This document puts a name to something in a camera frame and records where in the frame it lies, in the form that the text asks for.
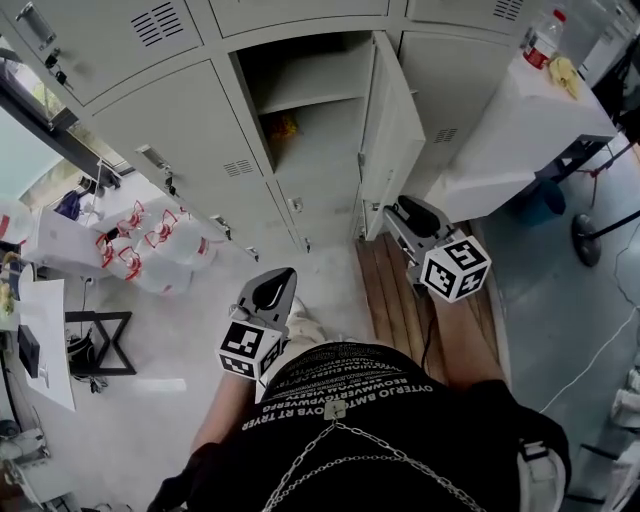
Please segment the plastic jug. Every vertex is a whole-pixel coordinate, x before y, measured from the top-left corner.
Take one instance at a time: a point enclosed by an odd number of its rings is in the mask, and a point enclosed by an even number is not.
[[[33,231],[33,216],[29,207],[16,199],[0,198],[0,240],[22,244]]]
[[[148,211],[140,201],[133,205],[131,213],[118,222],[118,233],[121,237],[128,237],[134,241],[134,246],[144,238],[145,233],[152,230],[161,217]]]
[[[118,257],[129,270],[125,280],[149,293],[179,295],[186,292],[191,283],[191,269],[154,254],[144,241],[136,250],[126,247]]]
[[[130,238],[121,236],[109,240],[107,235],[102,235],[96,241],[96,245],[100,250],[100,254],[102,254],[102,268],[106,268],[120,279],[126,279],[130,270],[126,262],[119,257],[119,254],[127,248],[133,248],[133,241]]]
[[[200,270],[209,265],[216,256],[214,242],[201,234],[200,223],[188,213],[175,216],[165,210],[159,222],[145,235],[147,244],[160,256],[192,270]]]

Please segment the monitor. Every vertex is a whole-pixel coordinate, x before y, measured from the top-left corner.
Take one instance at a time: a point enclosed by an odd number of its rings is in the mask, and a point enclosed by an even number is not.
[[[18,352],[20,362],[32,379],[38,378],[40,362],[40,344],[26,325],[18,327]]]

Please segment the yellow item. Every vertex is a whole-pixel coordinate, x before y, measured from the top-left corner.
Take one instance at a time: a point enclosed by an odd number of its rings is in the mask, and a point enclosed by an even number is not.
[[[549,73],[554,84],[563,87],[574,99],[578,99],[580,81],[576,68],[566,57],[556,57],[549,62]]]

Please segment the plastic water bottle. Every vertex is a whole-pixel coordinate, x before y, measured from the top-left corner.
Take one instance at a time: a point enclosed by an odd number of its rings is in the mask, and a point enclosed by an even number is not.
[[[31,210],[16,199],[0,198],[0,240],[23,244],[31,236],[34,221]]]
[[[144,238],[145,233],[152,230],[160,221],[160,216],[154,214],[144,206],[140,201],[136,201],[133,205],[131,213],[118,222],[118,233],[122,237],[129,237],[135,243]]]
[[[567,17],[564,13],[556,9],[553,11],[553,16],[544,17],[535,27],[523,52],[529,64],[542,69],[553,57],[560,44],[565,21]]]
[[[96,245],[102,254],[102,268],[106,268],[114,276],[120,279],[126,279],[130,273],[129,267],[124,259],[120,258],[120,254],[127,249],[133,249],[133,241],[127,237],[115,238],[109,240],[107,235],[98,238]]]
[[[138,243],[136,250],[125,248],[118,257],[129,270],[125,280],[149,293],[179,295],[186,292],[191,283],[191,269],[154,254],[144,241]]]
[[[211,265],[217,252],[213,243],[202,236],[196,219],[188,213],[175,216],[169,210],[165,210],[162,222],[145,235],[145,241],[163,258],[192,270]]]

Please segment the locker vent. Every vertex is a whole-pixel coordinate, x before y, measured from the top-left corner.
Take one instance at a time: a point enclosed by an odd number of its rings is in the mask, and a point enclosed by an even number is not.
[[[132,19],[131,25],[145,46],[151,46],[184,30],[171,2],[154,7]]]
[[[516,21],[524,0],[497,0],[493,15],[508,21]]]
[[[247,174],[253,172],[253,167],[248,160],[238,160],[237,162],[230,162],[223,165],[227,174],[233,178],[234,176],[240,176],[241,174]]]
[[[433,143],[439,144],[440,142],[451,142],[456,133],[458,133],[457,128],[443,128],[438,132],[436,138],[433,139]]]

